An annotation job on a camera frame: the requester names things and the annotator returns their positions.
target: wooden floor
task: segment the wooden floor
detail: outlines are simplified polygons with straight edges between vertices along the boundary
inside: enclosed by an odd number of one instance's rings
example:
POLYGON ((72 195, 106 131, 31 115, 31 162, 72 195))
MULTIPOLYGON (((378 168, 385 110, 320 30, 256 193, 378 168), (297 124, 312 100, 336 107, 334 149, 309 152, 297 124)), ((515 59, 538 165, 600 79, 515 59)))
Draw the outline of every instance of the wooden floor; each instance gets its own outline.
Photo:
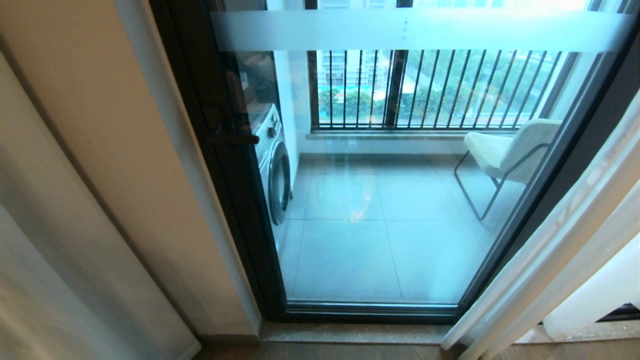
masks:
MULTIPOLYGON (((288 360, 288 359, 420 359, 455 360, 460 351, 444 352, 429 345, 337 345, 264 343, 257 345, 209 344, 195 360, 288 360)), ((517 360, 638 360, 640 339, 584 343, 514 345, 496 359, 517 360)))

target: metal chair leg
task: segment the metal chair leg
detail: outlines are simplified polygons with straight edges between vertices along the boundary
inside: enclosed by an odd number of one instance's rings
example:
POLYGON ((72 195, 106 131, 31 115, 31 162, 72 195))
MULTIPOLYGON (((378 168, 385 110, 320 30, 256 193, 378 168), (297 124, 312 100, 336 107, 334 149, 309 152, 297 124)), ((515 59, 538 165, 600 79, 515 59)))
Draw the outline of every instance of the metal chair leg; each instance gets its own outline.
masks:
POLYGON ((491 206, 493 205, 493 202, 498 197, 498 193, 500 192, 500 189, 502 189, 502 185, 504 184, 504 179, 502 179, 502 180, 500 180, 500 182, 498 182, 495 178, 493 178, 493 177, 491 178, 491 180, 493 181, 493 183, 495 185, 495 192, 493 193, 493 196, 491 197, 491 200, 489 201, 489 204, 487 205, 487 207, 484 210, 483 214, 480 215, 480 213, 478 212, 478 210, 474 206, 473 201, 471 201, 471 198, 469 197, 469 194, 467 193, 467 189, 465 189, 465 186, 462 185, 462 181, 460 181, 460 177, 458 176, 458 168, 460 167, 460 165, 462 165, 463 161, 465 161, 465 159, 467 158, 468 155, 469 155, 469 152, 467 151, 462 156, 462 159, 460 159, 460 162, 456 165, 456 168, 453 170, 453 175, 456 177, 456 180, 458 181, 458 184, 460 185, 460 188, 462 189, 462 192, 465 194, 465 197, 467 198, 467 201, 469 202, 469 205, 471 205, 471 210, 474 211, 474 214, 476 215, 476 218, 478 220, 484 220, 486 215, 489 213, 489 209, 491 209, 491 206))

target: front-loading washing machine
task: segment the front-loading washing machine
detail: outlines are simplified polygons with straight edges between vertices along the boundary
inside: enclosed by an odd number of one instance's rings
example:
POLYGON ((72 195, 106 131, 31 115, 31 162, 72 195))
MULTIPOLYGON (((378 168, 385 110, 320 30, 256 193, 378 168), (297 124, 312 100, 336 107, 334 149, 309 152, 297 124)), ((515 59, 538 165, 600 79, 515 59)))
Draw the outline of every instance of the front-loading washing machine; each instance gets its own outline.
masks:
POLYGON ((249 104, 247 113, 252 133, 260 138, 255 152, 276 249, 280 250, 291 200, 291 170, 284 129, 274 104, 249 104))

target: frosted glass strip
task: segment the frosted glass strip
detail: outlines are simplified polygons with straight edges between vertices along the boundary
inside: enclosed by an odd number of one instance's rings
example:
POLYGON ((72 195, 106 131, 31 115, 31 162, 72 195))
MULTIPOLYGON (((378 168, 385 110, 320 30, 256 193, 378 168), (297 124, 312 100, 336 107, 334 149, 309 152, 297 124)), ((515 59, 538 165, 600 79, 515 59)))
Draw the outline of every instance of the frosted glass strip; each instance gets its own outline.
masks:
POLYGON ((527 49, 616 51, 633 16, 484 8, 211 13, 221 51, 527 49))

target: gray floor tile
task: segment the gray floor tile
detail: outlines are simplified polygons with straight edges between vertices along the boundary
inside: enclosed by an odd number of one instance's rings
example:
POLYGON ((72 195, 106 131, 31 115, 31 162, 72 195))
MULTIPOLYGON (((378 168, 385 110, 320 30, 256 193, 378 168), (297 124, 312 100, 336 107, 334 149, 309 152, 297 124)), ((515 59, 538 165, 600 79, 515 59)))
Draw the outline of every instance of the gray floor tile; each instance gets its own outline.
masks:
POLYGON ((389 221, 403 298, 421 304, 459 301, 485 253, 464 221, 389 221))
POLYGON ((288 219, 283 226, 284 238, 278 250, 278 260, 284 288, 289 297, 295 292, 304 220, 288 219))
POLYGON ((303 174, 373 174, 375 158, 361 155, 312 154, 300 159, 303 174))
MULTIPOLYGON (((440 177, 463 216, 469 221, 478 221, 456 178, 452 174, 441 174, 440 177)), ((474 206, 482 214, 495 192, 495 185, 484 174, 460 176, 460 179, 474 206)), ((506 181, 483 221, 504 223, 513 211, 524 188, 524 184, 506 181)))
POLYGON ((298 173, 293 186, 293 199, 287 208, 287 218, 304 219, 307 212, 309 188, 313 175, 298 173))
POLYGON ((315 174, 311 180, 306 219, 381 220, 377 179, 366 174, 315 174))
MULTIPOLYGON (((287 296, 458 301, 524 189, 507 182, 480 222, 453 177, 459 159, 302 158, 280 249, 287 296), (362 221, 368 219, 386 221, 362 221)), ((474 161, 460 174, 477 206, 485 206, 495 189, 490 179, 474 161)))
POLYGON ((380 175, 378 191, 385 220, 460 220, 457 205, 434 171, 380 175))
POLYGON ((398 301, 384 221, 305 220, 294 298, 398 301))

